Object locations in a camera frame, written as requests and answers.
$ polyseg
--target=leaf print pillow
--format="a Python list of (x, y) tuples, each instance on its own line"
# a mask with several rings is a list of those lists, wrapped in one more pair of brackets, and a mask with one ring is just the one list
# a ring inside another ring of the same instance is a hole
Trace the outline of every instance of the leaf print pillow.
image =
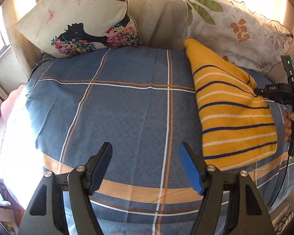
[(187, 37), (235, 65), (267, 73), (281, 62), (293, 34), (277, 21), (252, 13), (234, 0), (185, 0)]

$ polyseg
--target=human hand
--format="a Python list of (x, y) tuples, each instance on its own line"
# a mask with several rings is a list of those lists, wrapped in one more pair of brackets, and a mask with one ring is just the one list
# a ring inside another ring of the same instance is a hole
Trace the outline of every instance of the human hand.
[(287, 111), (284, 112), (284, 116), (286, 118), (284, 122), (285, 126), (285, 141), (289, 141), (292, 134), (292, 121), (294, 121), (294, 112), (288, 114)]

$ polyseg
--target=orange stripe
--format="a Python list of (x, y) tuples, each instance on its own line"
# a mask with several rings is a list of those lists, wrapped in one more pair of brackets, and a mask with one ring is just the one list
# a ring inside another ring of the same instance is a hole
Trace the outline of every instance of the orange stripe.
[(157, 235), (161, 235), (160, 230), (161, 230), (161, 226), (160, 226), (160, 224), (157, 224)]
[[(173, 63), (171, 60), (171, 52), (168, 50), (169, 56), (169, 70), (170, 70), (170, 84), (173, 83)], [(162, 193), (162, 205), (161, 205), (161, 212), (164, 210), (165, 207), (165, 199), (168, 194), (168, 185), (169, 185), (169, 177), (170, 177), (170, 168), (171, 168), (171, 154), (172, 154), (172, 143), (173, 143), (173, 91), (170, 90), (170, 137), (169, 137), (169, 152), (168, 152), (168, 162), (166, 167), (166, 174), (165, 174), (165, 189)], [(158, 224), (161, 224), (162, 216), (158, 219)]]
[[(39, 149), (36, 150), (37, 160), (42, 161), (42, 165), (48, 170), (58, 173), (58, 167), (60, 162), (54, 160), (48, 155), (42, 153)], [(280, 155), (278, 158), (274, 159), (270, 163), (257, 168), (257, 178), (260, 179), (269, 172), (273, 171), (277, 168), (281, 162), (286, 161), (288, 158), (288, 154), (284, 153)], [(69, 173), (73, 168), (62, 164), (62, 172)], [(252, 179), (254, 179), (254, 171), (249, 172), (249, 175)], [(122, 184), (118, 182), (113, 182), (109, 180), (103, 180), (100, 189), (97, 193), (101, 193), (107, 196), (133, 201), (133, 202), (142, 202), (142, 203), (157, 203), (159, 198), (159, 188), (151, 188), (151, 187), (142, 187), (142, 186), (134, 186), (128, 184)], [(168, 189), (166, 195), (166, 204), (177, 204), (177, 203), (186, 203), (186, 202), (194, 202), (200, 201), (202, 199), (201, 196), (198, 195), (196, 191), (192, 188), (177, 188), (177, 189)]]
[[(101, 66), (101, 68), (100, 68), (101, 70), (102, 70), (102, 68), (103, 68), (103, 66), (104, 66), (104, 64), (105, 64), (105, 62), (106, 62), (106, 59), (107, 59), (108, 53), (109, 53), (109, 51), (108, 51), (108, 52), (105, 54), (105, 56), (104, 56), (104, 59), (103, 59), (103, 62), (102, 62), (102, 66)], [(87, 92), (86, 92), (85, 99), (81, 102), (80, 108), (79, 108), (78, 113), (77, 113), (77, 117), (76, 117), (76, 119), (75, 119), (75, 121), (74, 121), (73, 126), (72, 126), (71, 129), (70, 129), (68, 139), (67, 139), (67, 141), (66, 141), (66, 143), (65, 143), (65, 146), (64, 146), (64, 149), (63, 149), (62, 160), (64, 160), (64, 158), (65, 158), (65, 156), (66, 156), (66, 152), (67, 152), (67, 149), (68, 149), (68, 145), (69, 145), (69, 142), (70, 142), (71, 137), (72, 137), (72, 135), (73, 135), (73, 132), (74, 132), (74, 130), (75, 130), (75, 127), (76, 127), (76, 125), (77, 125), (77, 121), (78, 121), (78, 119), (79, 119), (79, 117), (80, 117), (80, 114), (81, 114), (81, 111), (82, 111), (82, 107), (83, 107), (83, 105), (86, 103), (86, 101), (87, 101), (87, 99), (88, 99), (88, 96), (89, 96), (89, 93), (90, 93), (90, 91), (92, 90), (92, 88), (93, 88), (93, 85), (90, 85), (90, 87), (88, 88), (88, 90), (87, 90)], [(63, 168), (62, 160), (60, 160), (60, 166), (59, 166), (59, 171), (60, 171), (60, 173), (62, 173), (62, 168)]]
[[(46, 77), (46, 78), (41, 78), (40, 80), (47, 80), (47, 79), (54, 79), (62, 83), (77, 83), (77, 82), (82, 82), (82, 83), (89, 83), (89, 80), (61, 80), (55, 77)], [(184, 89), (189, 89), (195, 91), (194, 88), (187, 87), (187, 86), (180, 86), (180, 85), (159, 85), (159, 84), (154, 84), (154, 83), (149, 83), (149, 84), (139, 84), (139, 83), (133, 83), (133, 82), (121, 82), (121, 81), (110, 81), (110, 80), (93, 80), (91, 81), (92, 83), (95, 82), (101, 82), (101, 83), (115, 83), (115, 84), (123, 84), (123, 85), (137, 85), (137, 86), (158, 86), (158, 87), (178, 87), (178, 88), (184, 88)]]

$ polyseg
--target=blue gripper pad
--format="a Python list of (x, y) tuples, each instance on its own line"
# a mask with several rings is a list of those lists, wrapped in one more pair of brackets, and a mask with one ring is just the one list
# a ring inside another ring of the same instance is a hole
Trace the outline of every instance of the blue gripper pad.
[(201, 175), (183, 144), (180, 145), (179, 156), (192, 188), (201, 195), (204, 191), (201, 184)]

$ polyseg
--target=black cable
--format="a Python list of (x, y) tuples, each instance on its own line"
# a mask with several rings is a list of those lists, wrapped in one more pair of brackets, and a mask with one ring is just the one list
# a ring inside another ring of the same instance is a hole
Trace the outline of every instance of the black cable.
[(271, 209), (271, 207), (273, 206), (273, 204), (274, 204), (275, 201), (277, 200), (277, 198), (278, 198), (278, 196), (279, 196), (279, 193), (280, 193), (280, 191), (281, 191), (281, 189), (282, 189), (282, 187), (283, 187), (283, 184), (284, 184), (284, 181), (285, 181), (285, 178), (286, 178), (286, 174), (287, 174), (287, 172), (288, 172), (289, 161), (290, 161), (290, 155), (288, 156), (288, 160), (287, 160), (287, 162), (286, 162), (286, 168), (285, 168), (285, 173), (284, 173), (284, 177), (283, 177), (283, 180), (282, 180), (282, 184), (281, 184), (281, 186), (280, 186), (280, 189), (279, 189), (279, 191), (278, 191), (276, 197), (274, 198), (273, 202), (271, 203), (270, 207), (268, 208), (268, 210)]
[(284, 184), (284, 181), (285, 181), (285, 177), (286, 177), (286, 174), (287, 174), (287, 172), (288, 172), (289, 161), (290, 161), (290, 155), (288, 156), (288, 161), (287, 161), (287, 163), (286, 163), (286, 168), (285, 168), (285, 173), (284, 173), (284, 177), (283, 177), (283, 180), (282, 180), (282, 184), (281, 184), (281, 186), (280, 186), (280, 189), (279, 189), (279, 191), (278, 191), (276, 197), (274, 198), (273, 202), (271, 203), (270, 207), (268, 208), (268, 210), (271, 209), (271, 207), (272, 207), (273, 204), (275, 203), (275, 201), (276, 201), (276, 199), (278, 198), (279, 193), (280, 193), (280, 191), (281, 191), (281, 189), (282, 189), (282, 187), (283, 187), (283, 184)]

